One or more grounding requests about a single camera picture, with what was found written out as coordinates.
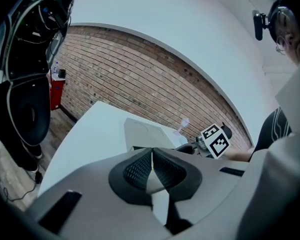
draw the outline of cable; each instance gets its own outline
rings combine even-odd
[[[50,97],[50,99],[52,100],[53,96],[54,96],[54,88],[52,86],[52,70],[51,70],[51,67],[50,67],[50,84],[51,84],[51,97]]]
[[[23,38],[20,38],[20,37],[17,37],[17,35],[15,35],[15,38],[18,40],[18,41],[24,41],[24,42],[27,42],[27,43],[30,43],[30,44],[35,44],[35,45],[40,45],[40,44],[43,44],[47,41],[49,41],[50,37],[52,37],[53,35],[55,35],[56,33],[51,33],[51,35],[49,35],[49,37],[45,40],[45,41],[42,41],[42,42],[31,42],[31,41],[28,41],[28,40],[25,40]]]
[[[41,184],[42,178],[43,178],[41,172],[37,171],[37,172],[35,173],[35,179],[33,179],[33,178],[30,176],[30,174],[27,172],[27,170],[24,170],[24,171],[26,172],[26,174],[28,174],[29,178],[30,178],[32,181],[34,181],[33,189],[31,189],[31,190],[25,192],[25,193],[23,194],[22,197],[10,199],[10,198],[9,198],[9,192],[8,192],[8,189],[7,189],[6,187],[4,187],[4,188],[3,188],[3,194],[4,194],[4,196],[5,196],[5,201],[4,201],[5,203],[7,203],[8,201],[14,202],[14,201],[19,201],[19,200],[24,199],[25,196],[26,196],[27,194],[33,192],[33,191],[36,189],[36,186],[37,186],[38,184]]]
[[[36,189],[36,186],[37,186],[37,183],[34,183],[33,189],[31,189],[31,190],[25,192],[24,195],[23,195],[22,197],[20,197],[20,198],[15,198],[15,199],[10,199],[10,198],[9,198],[8,189],[7,189],[6,187],[4,187],[4,188],[3,188],[3,194],[4,194],[5,197],[6,197],[6,199],[5,199],[4,202],[7,203],[8,201],[14,202],[14,201],[17,201],[17,200],[22,200],[22,199],[25,198],[25,196],[26,196],[27,194],[29,194],[30,192],[34,191],[34,190]]]
[[[69,20],[70,20],[70,22],[69,22],[69,24],[68,24],[67,32],[68,32],[68,29],[69,29],[70,24],[71,24],[71,16],[70,16],[69,19],[66,21],[66,23],[67,23]],[[58,35],[58,33],[59,33],[59,32],[57,32],[57,33],[54,34],[54,37],[53,37],[53,39],[52,39],[51,42],[53,42],[54,40],[56,40],[56,35]],[[52,46],[52,45],[50,45],[50,47],[49,47],[49,48],[50,48],[50,53],[51,53],[53,56],[56,56],[57,53],[58,53],[59,47],[56,49],[56,54],[54,54],[54,53],[52,52],[52,50],[51,50],[51,46]]]
[[[54,34],[54,37],[53,37],[53,39],[52,39],[52,41],[51,41],[51,44],[50,44],[50,53],[51,53],[53,56],[56,56],[57,54],[54,54],[54,53],[52,52],[51,46],[52,46],[52,42],[53,42],[54,40],[56,40],[56,35],[57,35],[58,33],[59,33],[59,32],[57,32],[57,33]]]
[[[41,14],[41,7],[40,7],[41,2],[42,2],[42,0],[40,0],[40,2],[39,2],[39,4],[38,4],[38,10],[39,10],[39,16],[40,16],[40,19],[41,19],[42,23],[44,24],[45,28],[46,28],[47,30],[56,30],[56,29],[58,29],[58,27],[53,28],[53,29],[47,27],[47,25],[46,25],[46,23],[45,23],[45,21],[44,21],[44,18],[42,17],[42,14]]]

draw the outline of black pants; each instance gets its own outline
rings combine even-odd
[[[35,171],[37,162],[25,150],[8,113],[7,93],[9,86],[8,81],[0,84],[0,141],[19,167],[28,171]]]

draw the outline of leg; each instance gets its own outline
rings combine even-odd
[[[35,171],[38,165],[25,150],[8,113],[7,93],[9,86],[8,81],[0,84],[0,141],[19,167],[27,171]]]
[[[36,146],[29,146],[27,143],[22,141],[22,144],[25,148],[25,150],[33,155],[36,159],[40,159],[42,157],[42,150],[40,145]]]

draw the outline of black slot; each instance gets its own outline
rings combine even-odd
[[[68,191],[39,221],[39,224],[52,233],[57,234],[76,207],[81,196],[78,192]]]
[[[146,149],[144,146],[132,146],[132,150],[140,150],[140,149]]]
[[[244,170],[238,170],[238,169],[233,169],[233,168],[229,168],[229,167],[223,167],[219,171],[226,173],[226,174],[232,174],[235,176],[239,176],[239,177],[242,177],[242,175],[244,175],[244,173],[245,173]]]

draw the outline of white curved wall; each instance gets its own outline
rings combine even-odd
[[[75,0],[71,21],[123,30],[175,53],[227,99],[254,144],[277,106],[254,40],[215,0]]]

